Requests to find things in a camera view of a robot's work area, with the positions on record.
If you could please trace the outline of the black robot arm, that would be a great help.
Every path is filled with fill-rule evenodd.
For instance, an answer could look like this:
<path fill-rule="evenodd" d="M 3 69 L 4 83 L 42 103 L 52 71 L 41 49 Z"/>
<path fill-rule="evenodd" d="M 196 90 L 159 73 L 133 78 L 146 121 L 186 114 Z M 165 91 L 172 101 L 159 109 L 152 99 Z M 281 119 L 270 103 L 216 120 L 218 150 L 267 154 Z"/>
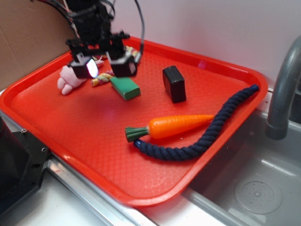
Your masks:
<path fill-rule="evenodd" d="M 98 67 L 94 56 L 106 55 L 116 77 L 131 77 L 137 73 L 137 62 L 126 49 L 123 40 L 129 34 L 111 32 L 113 15 L 104 0 L 69 0 L 68 16 L 78 38 L 67 40 L 73 60 L 70 67 L 79 79 L 96 78 Z"/>

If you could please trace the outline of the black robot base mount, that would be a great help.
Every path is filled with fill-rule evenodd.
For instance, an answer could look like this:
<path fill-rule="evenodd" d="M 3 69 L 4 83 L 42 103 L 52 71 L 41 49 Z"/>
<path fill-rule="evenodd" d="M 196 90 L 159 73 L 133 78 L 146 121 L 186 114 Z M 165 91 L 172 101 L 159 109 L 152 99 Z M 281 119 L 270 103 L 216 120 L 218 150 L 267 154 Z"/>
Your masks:
<path fill-rule="evenodd" d="M 1 217 L 40 189 L 49 157 L 49 148 L 32 133 L 12 132 L 0 120 Z"/>

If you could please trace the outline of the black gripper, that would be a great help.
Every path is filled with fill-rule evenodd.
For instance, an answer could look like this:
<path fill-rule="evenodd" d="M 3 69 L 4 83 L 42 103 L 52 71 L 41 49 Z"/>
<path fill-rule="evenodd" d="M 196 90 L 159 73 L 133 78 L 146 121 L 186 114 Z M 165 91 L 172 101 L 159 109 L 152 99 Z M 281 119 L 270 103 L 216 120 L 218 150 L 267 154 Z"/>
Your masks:
<path fill-rule="evenodd" d="M 109 22 L 74 22 L 77 38 L 68 39 L 71 54 L 75 60 L 69 63 L 78 79 L 93 79 L 99 70 L 94 59 L 87 56 L 106 54 L 115 77 L 132 77 L 137 73 L 137 64 L 131 51 L 127 51 L 123 40 L 130 35 L 124 31 L 112 33 Z M 84 57 L 79 61 L 77 54 Z"/>

